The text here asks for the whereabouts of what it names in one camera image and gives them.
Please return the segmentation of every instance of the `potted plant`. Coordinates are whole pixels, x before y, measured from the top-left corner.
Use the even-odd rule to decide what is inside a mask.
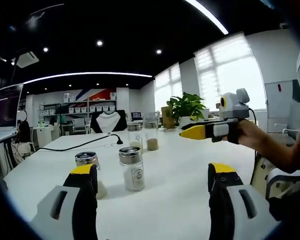
[[[168,104],[170,111],[166,114],[168,117],[175,119],[176,125],[183,127],[184,125],[190,124],[192,121],[198,121],[204,119],[202,111],[206,108],[202,104],[203,98],[196,94],[189,94],[183,92],[183,96],[172,96]]]

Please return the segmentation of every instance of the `window blinds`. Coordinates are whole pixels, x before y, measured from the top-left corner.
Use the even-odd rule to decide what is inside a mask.
[[[169,67],[155,77],[154,80],[154,101],[155,110],[161,111],[167,106],[171,96],[182,97],[182,85],[179,64]]]
[[[249,107],[265,109],[266,97],[257,60],[243,33],[230,36],[195,53],[200,96],[211,111],[226,92],[245,88]]]

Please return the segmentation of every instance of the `office room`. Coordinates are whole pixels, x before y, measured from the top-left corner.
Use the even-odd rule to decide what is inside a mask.
[[[300,234],[300,0],[282,2],[0,4],[0,238]]]

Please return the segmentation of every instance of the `chair backrest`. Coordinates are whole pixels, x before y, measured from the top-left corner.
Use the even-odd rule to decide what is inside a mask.
[[[293,130],[300,129],[300,85],[298,80],[292,81],[292,101],[290,104],[287,128]],[[296,140],[298,133],[288,131],[288,135]]]
[[[85,128],[85,119],[84,118],[75,118],[72,120],[75,129],[84,129]]]

